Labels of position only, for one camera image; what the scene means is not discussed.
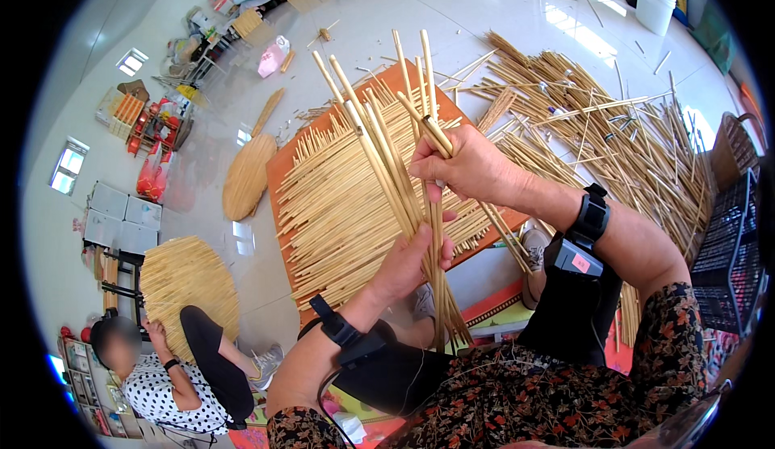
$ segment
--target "black basket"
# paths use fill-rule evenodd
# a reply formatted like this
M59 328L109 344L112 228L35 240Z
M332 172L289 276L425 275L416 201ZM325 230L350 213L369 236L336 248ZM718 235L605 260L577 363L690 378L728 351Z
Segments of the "black basket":
M745 336L764 281L756 236L756 178L751 169L720 193L691 282L706 328Z

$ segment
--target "black wristwatch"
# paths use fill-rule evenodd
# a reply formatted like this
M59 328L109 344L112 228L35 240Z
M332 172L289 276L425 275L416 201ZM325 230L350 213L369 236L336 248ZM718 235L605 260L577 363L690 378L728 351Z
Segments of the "black wristwatch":
M592 252L592 246L605 232L611 208L606 205L608 192L597 183L584 188L586 195L581 201L581 210L576 222L566 234L566 237L576 245Z
M315 312L320 316L323 323L321 329L331 341L344 348L352 345L355 340L363 337L363 333L353 328L353 325L347 323L341 314L337 313L328 303L325 302L319 294L309 300Z
M172 360L169 360L167 363L164 364L164 370L166 370L167 373L169 373L170 372L170 368L172 368L172 367L174 367L176 365L180 365L180 363L178 362L178 360L173 358Z

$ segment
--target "floral patterned clothing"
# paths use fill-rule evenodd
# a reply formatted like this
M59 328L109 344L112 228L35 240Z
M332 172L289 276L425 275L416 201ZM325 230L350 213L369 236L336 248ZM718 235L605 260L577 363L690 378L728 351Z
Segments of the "floral patterned clothing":
M500 447L542 441L620 447L706 392L693 289L665 286L645 303L630 376L567 364L516 342L452 359L431 400L379 447ZM270 446L338 447L336 428L308 407L272 416Z

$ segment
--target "white bucket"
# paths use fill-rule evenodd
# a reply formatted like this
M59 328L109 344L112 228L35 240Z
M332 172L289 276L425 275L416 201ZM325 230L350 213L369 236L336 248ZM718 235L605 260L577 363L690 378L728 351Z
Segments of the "white bucket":
M641 24L658 36L667 33L676 0L638 0L635 17Z

